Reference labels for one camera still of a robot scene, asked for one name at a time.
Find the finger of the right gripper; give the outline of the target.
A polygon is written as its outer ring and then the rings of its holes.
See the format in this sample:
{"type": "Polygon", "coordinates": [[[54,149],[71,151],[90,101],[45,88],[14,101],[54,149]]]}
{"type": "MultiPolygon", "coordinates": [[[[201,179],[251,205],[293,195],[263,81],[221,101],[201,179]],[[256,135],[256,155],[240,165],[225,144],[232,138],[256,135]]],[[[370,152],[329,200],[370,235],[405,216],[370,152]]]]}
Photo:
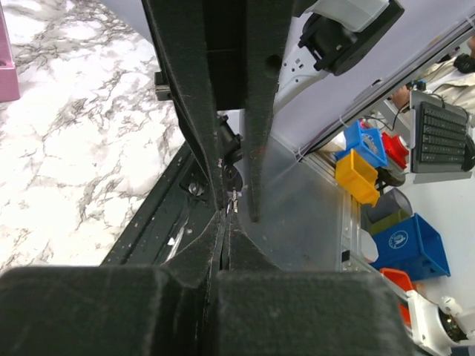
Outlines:
{"type": "Polygon", "coordinates": [[[224,206],[223,148],[206,55],[201,1],[142,3],[180,129],[204,170],[219,211],[224,206]]]}
{"type": "Polygon", "coordinates": [[[278,77],[292,18],[293,1],[246,3],[246,100],[243,157],[249,217],[261,217],[263,161],[273,122],[278,77]]]}

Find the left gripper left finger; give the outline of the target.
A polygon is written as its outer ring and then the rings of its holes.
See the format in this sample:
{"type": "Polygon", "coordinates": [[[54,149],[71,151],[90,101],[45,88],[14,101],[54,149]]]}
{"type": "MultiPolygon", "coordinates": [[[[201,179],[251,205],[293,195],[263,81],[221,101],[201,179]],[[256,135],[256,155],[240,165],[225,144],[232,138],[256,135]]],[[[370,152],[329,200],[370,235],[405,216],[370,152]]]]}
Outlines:
{"type": "Polygon", "coordinates": [[[3,355],[200,355],[226,218],[166,263],[14,268],[1,277],[3,355]]]}

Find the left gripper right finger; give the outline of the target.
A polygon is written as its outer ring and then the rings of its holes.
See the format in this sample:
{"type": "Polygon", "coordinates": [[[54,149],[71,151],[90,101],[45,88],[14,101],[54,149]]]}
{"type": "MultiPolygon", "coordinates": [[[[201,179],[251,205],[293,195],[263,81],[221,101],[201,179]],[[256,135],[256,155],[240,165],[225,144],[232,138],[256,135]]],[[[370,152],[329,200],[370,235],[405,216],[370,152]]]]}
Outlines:
{"type": "Polygon", "coordinates": [[[282,271],[229,218],[209,355],[411,355],[396,297],[368,272],[282,271]]]}

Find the silver key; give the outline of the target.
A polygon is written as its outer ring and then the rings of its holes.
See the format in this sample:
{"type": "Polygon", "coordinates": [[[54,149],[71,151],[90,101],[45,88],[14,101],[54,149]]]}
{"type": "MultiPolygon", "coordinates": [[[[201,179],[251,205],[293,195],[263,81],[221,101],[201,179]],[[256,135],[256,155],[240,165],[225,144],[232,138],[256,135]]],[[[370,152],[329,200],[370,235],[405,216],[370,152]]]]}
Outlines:
{"type": "Polygon", "coordinates": [[[226,213],[238,213],[238,204],[241,197],[241,192],[237,191],[235,188],[232,191],[228,192],[229,200],[226,207],[226,213]]]}

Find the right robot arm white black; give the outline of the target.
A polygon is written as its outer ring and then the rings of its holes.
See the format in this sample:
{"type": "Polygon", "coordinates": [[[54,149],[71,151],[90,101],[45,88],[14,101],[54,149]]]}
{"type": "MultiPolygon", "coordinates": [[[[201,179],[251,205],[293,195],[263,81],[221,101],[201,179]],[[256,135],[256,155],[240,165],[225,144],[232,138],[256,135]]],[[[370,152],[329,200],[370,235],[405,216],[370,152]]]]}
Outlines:
{"type": "Polygon", "coordinates": [[[262,169],[275,114],[328,75],[340,76],[404,13],[397,1],[144,1],[170,100],[217,210],[227,166],[244,161],[249,215],[261,212],[262,169]]]}

